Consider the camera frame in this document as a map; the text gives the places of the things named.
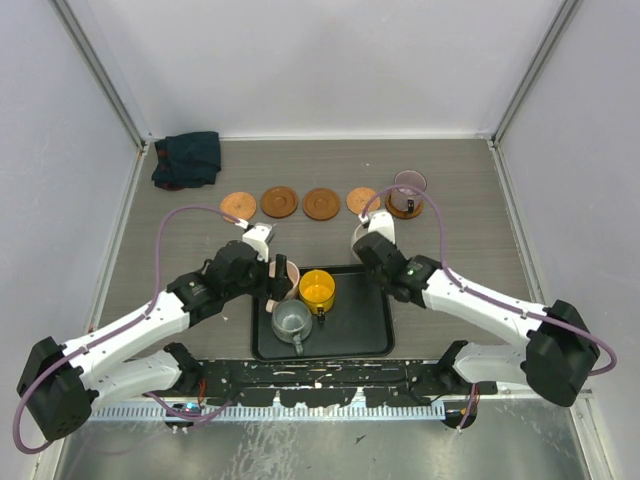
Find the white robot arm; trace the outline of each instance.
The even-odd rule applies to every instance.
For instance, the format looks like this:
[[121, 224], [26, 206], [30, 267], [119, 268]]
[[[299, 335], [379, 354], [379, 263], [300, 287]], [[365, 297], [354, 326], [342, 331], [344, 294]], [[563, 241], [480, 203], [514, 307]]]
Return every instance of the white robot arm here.
[[454, 315], [506, 342], [494, 346], [454, 342], [440, 360], [444, 383], [520, 383], [557, 405], [573, 404], [599, 357], [598, 347], [528, 316], [548, 316], [588, 332], [573, 306], [557, 301], [549, 308], [511, 298], [470, 282], [436, 260], [421, 255], [407, 259], [395, 245], [388, 212], [360, 219], [362, 225], [352, 237], [353, 252], [387, 294]]
[[[68, 435], [92, 412], [135, 395], [169, 389], [192, 393], [203, 372], [184, 345], [171, 343], [149, 357], [129, 359], [219, 313], [226, 302], [240, 295], [284, 298], [292, 287], [284, 255], [276, 256], [275, 276], [269, 276], [272, 227], [246, 222], [239, 226], [246, 229], [242, 241], [229, 242], [202, 268], [178, 277], [159, 293], [146, 315], [150, 304], [64, 344], [48, 337], [34, 345], [18, 384], [21, 397], [43, 371], [69, 357], [26, 403], [47, 440]], [[79, 349], [84, 353], [70, 355]]]

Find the wooden coaster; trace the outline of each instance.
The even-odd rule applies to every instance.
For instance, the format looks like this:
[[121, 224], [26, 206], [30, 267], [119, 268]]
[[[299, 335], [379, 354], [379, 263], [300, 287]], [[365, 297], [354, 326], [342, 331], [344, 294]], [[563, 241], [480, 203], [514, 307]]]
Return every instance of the wooden coaster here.
[[340, 211], [340, 197], [328, 188], [316, 188], [304, 196], [302, 205], [307, 217], [324, 222]]
[[418, 205], [418, 208], [416, 208], [413, 213], [403, 212], [402, 210], [398, 210], [396, 207], [391, 205], [391, 195], [388, 195], [387, 200], [385, 201], [385, 207], [387, 207], [389, 213], [394, 217], [401, 218], [403, 220], [409, 220], [411, 218], [417, 217], [422, 213], [422, 210], [424, 210], [424, 202]]
[[[256, 213], [256, 199], [247, 192], [234, 192], [224, 197], [220, 204], [220, 210], [235, 215], [242, 220], [249, 220]], [[224, 217], [224, 219], [229, 223], [233, 223], [227, 217]]]
[[260, 207], [265, 215], [285, 218], [298, 208], [298, 195], [289, 187], [272, 187], [262, 195]]
[[[347, 207], [356, 215], [360, 215], [362, 210], [364, 210], [364, 206], [367, 202], [376, 194], [376, 191], [369, 187], [358, 187], [354, 188], [347, 195]], [[376, 198], [371, 206], [369, 207], [369, 211], [373, 212], [380, 208], [380, 198]]]

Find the white cable track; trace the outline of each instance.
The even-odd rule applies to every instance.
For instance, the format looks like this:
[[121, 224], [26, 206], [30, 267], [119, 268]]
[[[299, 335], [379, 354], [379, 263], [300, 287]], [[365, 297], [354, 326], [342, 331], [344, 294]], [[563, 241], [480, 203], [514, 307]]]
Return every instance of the white cable track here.
[[[216, 407], [207, 407], [204, 414], [213, 412]], [[104, 408], [90, 418], [93, 422], [105, 421], [180, 421], [175, 417], [167, 417], [162, 407], [152, 405], [148, 401], [123, 402]], [[376, 407], [367, 408], [364, 402], [355, 401], [345, 407], [337, 405], [329, 407], [308, 408], [297, 405], [284, 407], [277, 402], [271, 407], [233, 406], [226, 408], [212, 422], [259, 422], [259, 421], [385, 421], [385, 420], [444, 420], [445, 407], [440, 400], [431, 406], [418, 407]]]

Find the cup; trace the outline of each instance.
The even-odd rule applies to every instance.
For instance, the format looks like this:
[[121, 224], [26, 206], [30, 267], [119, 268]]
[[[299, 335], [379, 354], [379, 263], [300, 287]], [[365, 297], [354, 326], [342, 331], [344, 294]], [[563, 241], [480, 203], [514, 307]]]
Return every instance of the cup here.
[[292, 343], [298, 356], [304, 353], [302, 342], [311, 333], [311, 312], [300, 300], [284, 300], [271, 317], [273, 333], [283, 342]]
[[[269, 276], [271, 278], [275, 278], [276, 262], [271, 262], [269, 264]], [[291, 280], [291, 283], [293, 283], [293, 287], [287, 292], [287, 294], [281, 301], [291, 300], [292, 298], [296, 298], [296, 296], [298, 295], [298, 285], [300, 284], [300, 270], [295, 263], [290, 262], [289, 260], [287, 260], [287, 276], [289, 277], [289, 280]], [[276, 302], [275, 300], [268, 300], [265, 307], [267, 312], [272, 313], [278, 306], [278, 303], [280, 302]]]
[[336, 282], [324, 270], [311, 270], [300, 279], [300, 298], [322, 323], [325, 320], [325, 313], [333, 307], [336, 298]]
[[[404, 170], [396, 175], [394, 183], [396, 185], [410, 185], [421, 192], [427, 189], [427, 179], [415, 170]], [[395, 188], [391, 190], [391, 205], [401, 212], [413, 213], [424, 202], [421, 195], [407, 190], [406, 188]]]

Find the dark blue cloth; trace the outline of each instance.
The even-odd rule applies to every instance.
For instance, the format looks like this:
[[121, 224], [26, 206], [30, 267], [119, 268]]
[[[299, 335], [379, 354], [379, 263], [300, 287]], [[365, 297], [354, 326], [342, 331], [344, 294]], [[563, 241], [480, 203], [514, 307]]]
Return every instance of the dark blue cloth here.
[[156, 142], [158, 166], [151, 180], [158, 188], [180, 190], [216, 183], [222, 169], [216, 132], [194, 132]]

